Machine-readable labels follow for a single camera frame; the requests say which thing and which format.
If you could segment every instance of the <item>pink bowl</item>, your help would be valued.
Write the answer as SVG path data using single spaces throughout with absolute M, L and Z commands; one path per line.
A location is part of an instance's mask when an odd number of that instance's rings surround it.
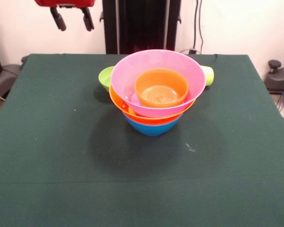
M 170 69 L 182 74 L 188 82 L 188 94 L 183 103 L 173 107 L 153 108 L 140 105 L 134 91 L 137 77 L 147 70 Z M 168 50 L 146 50 L 130 54 L 120 60 L 111 74 L 111 86 L 137 115 L 167 117 L 188 107 L 201 95 L 206 77 L 200 65 L 190 57 Z

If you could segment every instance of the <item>dark green felt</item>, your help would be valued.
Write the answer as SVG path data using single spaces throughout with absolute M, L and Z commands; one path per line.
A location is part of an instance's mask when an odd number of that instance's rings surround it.
M 284 122 L 248 56 L 164 135 L 98 74 L 123 55 L 31 55 L 0 112 L 0 227 L 284 227 Z

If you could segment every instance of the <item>bowl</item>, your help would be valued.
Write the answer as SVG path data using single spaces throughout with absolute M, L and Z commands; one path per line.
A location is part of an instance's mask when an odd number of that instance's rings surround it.
M 147 70 L 169 69 L 180 73 L 188 82 L 188 93 L 183 103 L 173 107 L 141 106 L 134 90 L 139 75 Z M 111 75 L 111 86 L 137 115 L 160 118 L 178 114 L 203 92 L 206 78 L 200 65 L 192 58 L 174 51 L 146 50 L 130 54 L 120 60 Z
M 181 118 L 182 114 L 180 114 L 180 116 L 178 118 L 176 118 L 175 120 L 173 120 L 172 122 L 167 123 L 167 124 L 161 124 L 161 125 L 140 124 L 140 123 L 133 121 L 132 119 L 127 117 L 125 114 L 124 114 L 124 116 L 127 119 L 127 121 L 130 123 L 130 125 L 133 126 L 138 132 L 142 133 L 143 135 L 159 136 L 159 135 L 162 135 L 163 133 L 167 132 L 168 130 L 170 130 L 172 127 L 174 127 L 175 124 Z
M 137 116 L 135 112 L 128 106 L 128 104 L 126 104 L 126 102 L 116 94 L 112 86 L 109 87 L 109 95 L 115 106 L 119 108 L 128 118 L 130 118 L 135 122 L 147 125 L 161 125 L 161 124 L 170 123 L 175 119 L 177 119 L 186 110 L 188 110 L 195 102 L 193 101 L 186 109 L 173 116 L 161 117 L 161 118 L 148 118 L 148 117 Z
M 182 103 L 188 83 L 174 70 L 155 69 L 138 76 L 134 89 L 143 106 L 164 108 Z
M 106 91 L 109 92 L 109 86 L 110 86 L 110 75 L 112 74 L 114 66 L 108 67 L 103 69 L 99 73 L 99 81 L 101 85 L 106 89 Z

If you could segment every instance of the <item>blue bowl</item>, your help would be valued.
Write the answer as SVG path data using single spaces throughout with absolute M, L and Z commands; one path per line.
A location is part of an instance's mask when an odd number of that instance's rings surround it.
M 133 121 L 132 119 L 128 118 L 125 114 L 125 118 L 130 123 L 131 126 L 133 126 L 137 131 L 140 133 L 146 135 L 146 136 L 159 136 L 168 130 L 170 130 L 174 125 L 178 122 L 178 120 L 182 117 L 183 114 L 181 114 L 177 119 L 174 121 L 167 123 L 167 124 L 161 124 L 161 125 L 147 125 L 147 124 L 140 124 L 138 122 Z

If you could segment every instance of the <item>black cable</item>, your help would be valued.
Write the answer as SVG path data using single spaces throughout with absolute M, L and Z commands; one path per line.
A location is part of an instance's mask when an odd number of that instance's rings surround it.
M 196 29 L 197 29 L 197 12 L 198 12 L 198 5 L 199 5 L 199 0 L 197 0 L 197 4 L 196 4 L 196 6 L 195 6 L 195 28 L 194 28 L 194 30 L 195 30 L 195 34 L 194 34 L 194 47 L 193 48 L 195 48 L 195 41 L 196 41 Z
M 199 7 L 199 33 L 200 33 L 200 37 L 201 37 L 201 40 L 202 40 L 200 52 L 202 53 L 204 40 L 203 40 L 202 32 L 201 32 L 201 7 L 202 7 L 202 0 L 200 0 L 200 7 Z

